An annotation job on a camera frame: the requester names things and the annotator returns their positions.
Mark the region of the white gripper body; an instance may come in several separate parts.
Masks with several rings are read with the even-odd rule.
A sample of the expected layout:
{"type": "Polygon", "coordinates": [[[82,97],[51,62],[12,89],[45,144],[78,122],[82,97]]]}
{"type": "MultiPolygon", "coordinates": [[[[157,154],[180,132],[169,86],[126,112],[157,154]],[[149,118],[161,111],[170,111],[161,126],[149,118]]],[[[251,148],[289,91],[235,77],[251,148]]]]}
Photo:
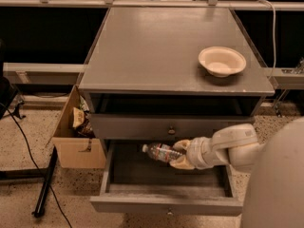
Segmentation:
{"type": "Polygon", "coordinates": [[[225,149],[215,150],[211,140],[206,137],[198,137],[190,141],[186,150],[186,158],[198,170],[229,163],[227,151],[225,149]]]}

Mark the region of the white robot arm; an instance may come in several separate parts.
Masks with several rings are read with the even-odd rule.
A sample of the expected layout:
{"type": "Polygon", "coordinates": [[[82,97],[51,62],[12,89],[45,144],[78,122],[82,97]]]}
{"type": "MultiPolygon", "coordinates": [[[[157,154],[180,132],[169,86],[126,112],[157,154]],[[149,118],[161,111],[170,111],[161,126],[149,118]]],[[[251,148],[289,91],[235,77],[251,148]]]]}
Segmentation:
{"type": "Polygon", "coordinates": [[[283,126],[264,144],[249,123],[229,126],[212,137],[181,140],[184,151],[170,165],[207,169],[230,164],[248,171],[240,228],[304,228],[304,119],[283,126]]]}

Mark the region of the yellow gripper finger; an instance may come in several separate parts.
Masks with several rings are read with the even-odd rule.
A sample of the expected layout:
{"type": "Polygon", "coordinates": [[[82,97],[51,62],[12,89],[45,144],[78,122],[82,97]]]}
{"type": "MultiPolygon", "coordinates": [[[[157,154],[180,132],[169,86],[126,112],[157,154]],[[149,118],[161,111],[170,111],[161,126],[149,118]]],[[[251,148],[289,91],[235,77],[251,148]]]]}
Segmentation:
{"type": "Polygon", "coordinates": [[[177,151],[186,151],[187,148],[190,146],[190,143],[190,140],[180,140],[174,143],[173,148],[177,151]]]}
{"type": "Polygon", "coordinates": [[[182,170],[193,170],[195,166],[187,160],[185,156],[181,156],[169,163],[172,167],[182,170]]]}

